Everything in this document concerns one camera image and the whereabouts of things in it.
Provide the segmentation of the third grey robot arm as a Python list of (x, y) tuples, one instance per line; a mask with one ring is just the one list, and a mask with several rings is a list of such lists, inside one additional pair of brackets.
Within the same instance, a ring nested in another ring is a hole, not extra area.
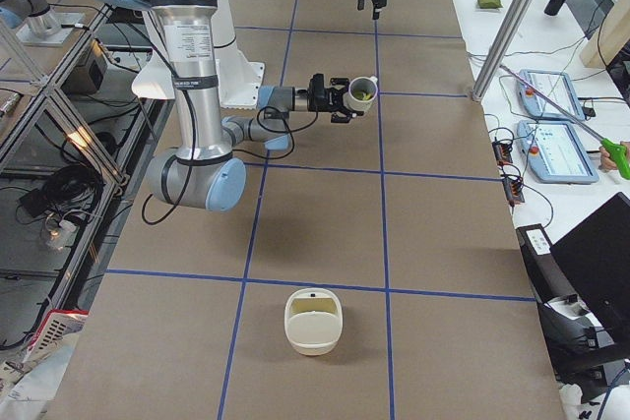
[(57, 12), (47, 0), (1, 0), (1, 19), (17, 29), (25, 45), (61, 46), (72, 30), (83, 30), (84, 14)]

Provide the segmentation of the person hand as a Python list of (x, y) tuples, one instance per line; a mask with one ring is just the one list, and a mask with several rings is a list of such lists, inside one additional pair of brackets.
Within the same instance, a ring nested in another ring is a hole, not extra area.
[[(629, 142), (621, 141), (620, 144), (624, 146), (624, 162), (628, 163)], [(599, 168), (605, 172), (616, 171), (618, 169), (617, 163), (611, 158), (611, 154), (608, 150), (603, 146), (600, 146), (598, 150), (600, 153)]]

